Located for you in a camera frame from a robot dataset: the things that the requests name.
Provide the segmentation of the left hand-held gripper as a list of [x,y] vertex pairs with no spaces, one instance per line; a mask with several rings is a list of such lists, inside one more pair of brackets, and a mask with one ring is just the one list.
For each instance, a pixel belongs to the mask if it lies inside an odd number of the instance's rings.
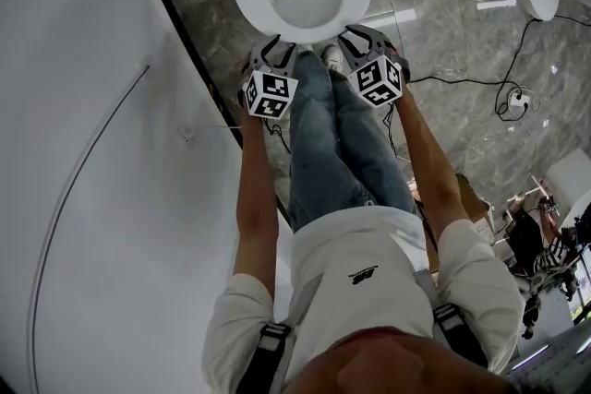
[[293,70],[297,45],[292,43],[275,67],[267,60],[267,54],[280,39],[280,34],[263,37],[253,47],[249,62],[242,67],[244,81],[237,100],[251,116],[281,120],[295,97],[298,81],[293,78]]

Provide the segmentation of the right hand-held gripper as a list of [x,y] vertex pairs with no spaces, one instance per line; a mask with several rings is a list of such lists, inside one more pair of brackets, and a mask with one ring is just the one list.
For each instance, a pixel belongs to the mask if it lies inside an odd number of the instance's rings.
[[357,96],[373,108],[401,98],[410,69],[390,39],[363,24],[345,28],[354,35],[339,35],[337,42],[351,68],[347,78]]

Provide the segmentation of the person's left forearm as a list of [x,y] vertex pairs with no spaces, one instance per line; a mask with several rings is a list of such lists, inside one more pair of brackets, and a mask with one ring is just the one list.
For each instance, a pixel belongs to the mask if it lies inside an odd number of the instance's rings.
[[234,273],[247,274],[274,294],[279,222],[274,180],[259,118],[242,114],[242,161],[236,223]]

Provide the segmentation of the person's right forearm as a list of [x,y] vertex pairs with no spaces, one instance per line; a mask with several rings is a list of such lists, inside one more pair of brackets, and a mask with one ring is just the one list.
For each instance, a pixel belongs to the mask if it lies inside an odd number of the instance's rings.
[[436,241],[455,221],[467,220],[452,166],[430,131],[409,90],[395,101],[417,191]]

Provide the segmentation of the person's right white shoe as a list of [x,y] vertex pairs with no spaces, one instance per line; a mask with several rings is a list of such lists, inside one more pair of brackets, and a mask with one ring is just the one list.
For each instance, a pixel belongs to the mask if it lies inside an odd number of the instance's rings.
[[344,54],[337,45],[327,45],[322,51],[321,60],[330,71],[342,73],[344,70]]

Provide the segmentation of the person's blue jeans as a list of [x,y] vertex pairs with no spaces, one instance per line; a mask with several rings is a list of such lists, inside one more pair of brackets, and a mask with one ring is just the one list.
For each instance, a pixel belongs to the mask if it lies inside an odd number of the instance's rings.
[[311,51],[297,57],[294,77],[288,204],[293,230],[369,205],[413,213],[415,201],[392,148],[347,78]]

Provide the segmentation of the white power strip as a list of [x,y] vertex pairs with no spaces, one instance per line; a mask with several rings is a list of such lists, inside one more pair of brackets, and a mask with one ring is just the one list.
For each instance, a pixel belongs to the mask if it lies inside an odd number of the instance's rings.
[[510,108],[527,109],[532,101],[532,93],[524,89],[513,89],[507,99]]

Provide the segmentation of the flattened brown cardboard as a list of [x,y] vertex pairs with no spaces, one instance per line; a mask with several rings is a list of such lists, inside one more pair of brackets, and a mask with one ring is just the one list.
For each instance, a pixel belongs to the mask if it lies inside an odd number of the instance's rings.
[[476,226],[476,231],[483,236],[489,245],[495,243],[495,232],[491,221],[491,208],[481,200],[470,185],[468,179],[461,173],[456,175],[460,189],[462,205],[468,218]]

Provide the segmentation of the person's white shirt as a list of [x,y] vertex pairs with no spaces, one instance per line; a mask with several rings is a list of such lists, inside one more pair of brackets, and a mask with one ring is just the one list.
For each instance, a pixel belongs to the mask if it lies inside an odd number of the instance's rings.
[[[284,381],[361,329],[391,327],[435,336],[423,239],[417,216],[381,206],[339,210],[295,233]],[[439,301],[458,307],[487,368],[501,372],[516,347],[525,306],[513,275],[471,221],[451,223],[438,249]],[[271,295],[259,279],[239,273],[227,282],[202,354],[204,379],[215,394],[237,393],[261,331],[273,320]]]

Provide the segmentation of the person's chin and neck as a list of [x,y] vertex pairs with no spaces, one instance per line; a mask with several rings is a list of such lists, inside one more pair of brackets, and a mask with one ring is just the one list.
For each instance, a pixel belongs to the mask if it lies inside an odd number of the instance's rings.
[[432,338],[360,330],[309,361],[283,394],[516,394],[502,377]]

